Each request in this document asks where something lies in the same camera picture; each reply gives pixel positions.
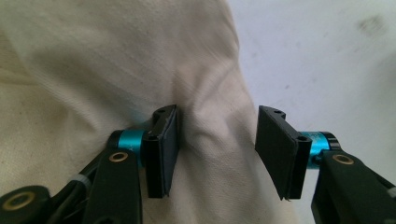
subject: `wrinkled fabric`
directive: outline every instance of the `wrinkled fabric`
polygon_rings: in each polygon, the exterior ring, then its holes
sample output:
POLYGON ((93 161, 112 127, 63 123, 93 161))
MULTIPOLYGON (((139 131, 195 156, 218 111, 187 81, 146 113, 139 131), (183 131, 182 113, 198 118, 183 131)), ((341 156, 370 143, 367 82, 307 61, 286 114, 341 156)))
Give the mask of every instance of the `wrinkled fabric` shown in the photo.
POLYGON ((256 108, 223 1, 5 1, 0 4, 0 194, 53 195, 114 130, 148 129, 177 104, 170 197, 145 223, 293 223, 254 151, 256 108))

